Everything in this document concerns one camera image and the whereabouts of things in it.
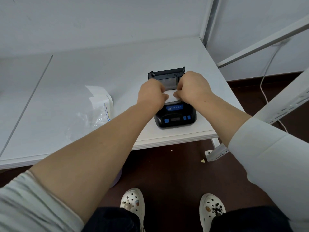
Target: hand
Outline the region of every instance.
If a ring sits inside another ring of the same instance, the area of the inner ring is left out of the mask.
[[[177,89],[174,96],[191,105],[200,99],[213,95],[207,80],[201,74],[193,71],[187,71],[180,78]]]
[[[156,113],[164,106],[168,95],[164,94],[165,87],[156,79],[149,79],[141,85],[138,92],[137,103],[146,102],[155,108]]]

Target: white wall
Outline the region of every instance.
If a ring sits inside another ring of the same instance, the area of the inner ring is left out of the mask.
[[[200,33],[207,0],[0,0],[0,58]]]
[[[207,50],[216,63],[309,14],[309,0],[222,0]],[[268,75],[309,67],[309,30],[292,37]],[[226,80],[261,76],[275,51],[270,46],[220,69]]]

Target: light gray sleeve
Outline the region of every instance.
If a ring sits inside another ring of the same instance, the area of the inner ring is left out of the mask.
[[[83,221],[26,171],[0,189],[0,231],[81,231]]]
[[[309,144],[250,118],[228,148],[249,181],[269,195],[291,224],[309,230]]]

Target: white cable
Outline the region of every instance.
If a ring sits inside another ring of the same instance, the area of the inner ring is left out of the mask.
[[[265,76],[266,76],[266,73],[267,73],[267,71],[268,71],[268,68],[269,68],[270,64],[272,63],[273,59],[275,58],[276,54],[277,54],[278,51],[281,49],[281,47],[284,46],[286,43],[287,43],[287,42],[282,42],[280,45],[277,46],[277,49],[276,49],[275,53],[272,55],[272,57],[270,58],[270,61],[269,61],[268,65],[267,65],[267,67],[266,67],[264,76],[263,76],[263,78],[262,78],[262,80],[261,80],[260,89],[261,89],[262,94],[264,95],[264,98],[265,98],[265,100],[266,100],[266,103],[268,103],[268,100],[267,100],[267,97],[266,97],[266,95],[265,95],[265,93],[264,93],[264,91],[263,91],[263,89],[262,89],[262,83],[263,83],[263,80],[264,80],[264,78],[265,78]],[[282,124],[282,122],[281,122],[280,120],[278,120],[278,122],[282,125],[282,127],[283,127],[284,130],[285,130],[285,132],[288,133],[288,130],[286,129],[286,127],[284,126],[284,124]]]

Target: brown floor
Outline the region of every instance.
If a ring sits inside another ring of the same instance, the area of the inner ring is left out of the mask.
[[[265,84],[269,100],[290,81]],[[259,86],[234,88],[238,100],[250,115],[265,104]],[[281,121],[296,137],[309,142],[309,103]],[[132,151],[116,186],[100,206],[119,206],[122,195],[132,187],[141,189],[145,199],[146,231],[202,231],[199,201],[204,193],[218,196],[226,210],[273,204],[256,185],[246,179],[246,172],[230,153],[218,161],[202,163],[204,151],[213,149],[210,140]],[[0,187],[29,167],[0,174]]]

